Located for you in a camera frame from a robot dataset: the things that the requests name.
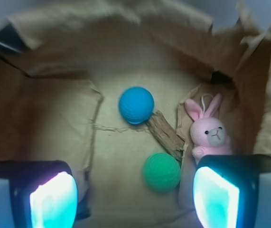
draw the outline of glowing light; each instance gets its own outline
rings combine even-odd
[[[30,194],[33,228],[71,228],[77,208],[77,186],[66,172],[54,178]]]
[[[209,167],[201,167],[194,177],[196,213],[205,228],[235,228],[238,216],[238,187]]]

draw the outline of pink bunny plush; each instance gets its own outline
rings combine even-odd
[[[222,96],[217,94],[205,111],[205,104],[202,95],[204,110],[195,101],[185,101],[185,108],[189,116],[194,120],[190,127],[191,139],[194,143],[192,155],[196,163],[205,155],[232,154],[230,148],[230,137],[227,136],[221,121],[212,117],[219,108]]]

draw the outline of foam ball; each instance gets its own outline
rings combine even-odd
[[[181,179],[178,162],[167,153],[155,153],[150,156],[143,167],[146,185],[156,192],[173,190]]]
[[[137,125],[148,120],[154,109],[151,93],[142,87],[127,89],[120,97],[121,116],[130,124]]]

